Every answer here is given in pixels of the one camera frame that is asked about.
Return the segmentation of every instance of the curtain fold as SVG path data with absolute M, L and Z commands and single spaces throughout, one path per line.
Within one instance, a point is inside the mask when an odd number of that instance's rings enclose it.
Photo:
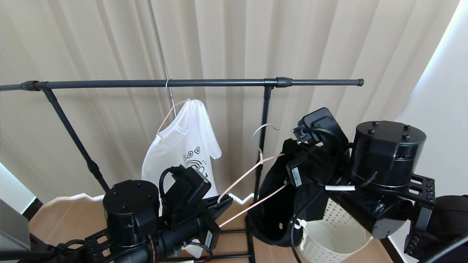
M 304 115 L 328 107 L 350 140 L 363 121 L 394 120 L 427 66 L 458 1 L 12 1 L 0 2 L 0 82 L 27 80 L 365 79 L 363 87 L 272 92 L 265 156 Z M 222 157 L 223 191 L 256 161 L 261 87 L 172 88 L 201 100 Z M 55 91 L 109 185 L 139 179 L 170 109 L 165 88 Z M 41 92 L 0 94 L 0 161 L 43 202 L 97 181 Z M 272 163 L 265 163 L 263 174 Z M 254 174 L 233 193 L 253 191 Z

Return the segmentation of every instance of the white t-shirt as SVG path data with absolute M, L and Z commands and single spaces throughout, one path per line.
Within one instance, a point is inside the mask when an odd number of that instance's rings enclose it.
M 201 101 L 187 101 L 175 120 L 156 135 L 143 161 L 141 179 L 159 187 L 161 173 L 171 166 L 182 164 L 186 168 L 198 169 L 211 182 L 205 198 L 217 196 L 210 156 L 213 159 L 221 157 L 221 149 L 208 113 Z M 171 173 L 167 174 L 164 191 L 167 192 L 174 182 Z

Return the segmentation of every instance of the brown floor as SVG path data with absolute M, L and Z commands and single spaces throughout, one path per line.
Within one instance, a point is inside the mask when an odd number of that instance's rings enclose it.
M 236 202 L 218 219 L 218 223 L 242 211 L 246 205 Z M 81 198 L 75 201 L 60 200 L 44 204 L 29 223 L 29 230 L 42 241 L 56 245 L 71 239 L 84 239 L 106 227 L 101 201 Z M 245 228 L 244 216 L 227 224 L 223 230 Z M 284 263 L 296 262 L 291 248 L 270 246 L 254 238 L 256 262 Z M 214 250 L 215 255 L 247 253 L 246 235 L 221 235 Z M 181 256 L 190 256 L 183 251 Z M 215 260 L 221 263 L 248 263 L 247 258 Z M 372 240 L 365 248 L 347 258 L 344 263 L 391 263 L 392 260 L 378 240 Z

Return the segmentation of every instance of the laundry basket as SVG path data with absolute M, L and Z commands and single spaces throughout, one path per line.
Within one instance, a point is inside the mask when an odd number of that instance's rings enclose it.
M 354 218 L 329 199 L 323 220 L 307 222 L 307 240 L 301 254 L 311 263 L 337 263 L 361 250 L 371 239 Z

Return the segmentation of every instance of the hanger hook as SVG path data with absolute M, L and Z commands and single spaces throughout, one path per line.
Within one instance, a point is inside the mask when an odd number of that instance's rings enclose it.
M 259 130 L 261 130 L 263 127 L 266 127 L 266 126 L 271 126 L 271 127 L 273 127 L 273 129 L 275 129 L 276 131 L 279 130 L 279 128 L 277 128 L 275 125 L 273 125 L 273 124 L 271 124 L 271 123 L 266 123 L 266 124 L 263 124 L 262 126 L 258 127 L 258 129 L 254 132 L 254 134 L 252 134 L 252 138 L 250 139 L 250 145 L 252 145 L 252 147 L 254 147 L 255 149 L 257 149 L 257 150 L 260 152 L 260 154 L 263 154 L 263 153 L 262 153 L 262 150 L 261 150 L 259 147 L 257 147 L 257 146 L 254 145 L 254 137 L 255 137 L 255 134 L 257 134 L 257 132 L 258 132 Z

